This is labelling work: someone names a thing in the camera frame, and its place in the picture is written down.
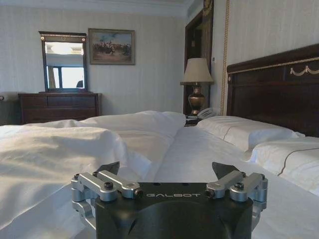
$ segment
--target dark wooden headboard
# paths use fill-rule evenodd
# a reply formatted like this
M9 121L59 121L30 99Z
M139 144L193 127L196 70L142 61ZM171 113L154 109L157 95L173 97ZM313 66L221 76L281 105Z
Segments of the dark wooden headboard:
M227 67L227 115L319 137L319 44Z

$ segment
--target mirror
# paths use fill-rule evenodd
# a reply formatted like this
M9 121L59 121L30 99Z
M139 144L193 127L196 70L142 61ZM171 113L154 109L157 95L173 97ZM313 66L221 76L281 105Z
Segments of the mirror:
M40 32L46 92L87 91L86 34Z

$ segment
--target table lamp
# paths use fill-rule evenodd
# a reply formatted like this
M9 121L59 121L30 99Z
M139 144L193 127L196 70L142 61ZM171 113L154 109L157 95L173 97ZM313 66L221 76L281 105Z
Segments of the table lamp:
M197 116L201 107L204 104L205 96L200 92L200 84L213 84L214 80L211 77L207 61L205 58L191 58L187 62L184 79L181 85L193 85L193 93L188 96L188 102L192 109L191 115Z

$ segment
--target wooden dresser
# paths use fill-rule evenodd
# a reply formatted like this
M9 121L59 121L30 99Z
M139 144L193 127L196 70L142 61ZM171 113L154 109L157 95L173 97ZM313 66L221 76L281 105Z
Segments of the wooden dresser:
M99 94L19 94L22 124L99 116Z

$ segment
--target picture frame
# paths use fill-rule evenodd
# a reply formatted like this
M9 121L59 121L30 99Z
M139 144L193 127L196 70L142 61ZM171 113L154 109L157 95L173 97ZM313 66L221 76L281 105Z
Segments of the picture frame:
M89 28L90 64L135 65L135 31Z

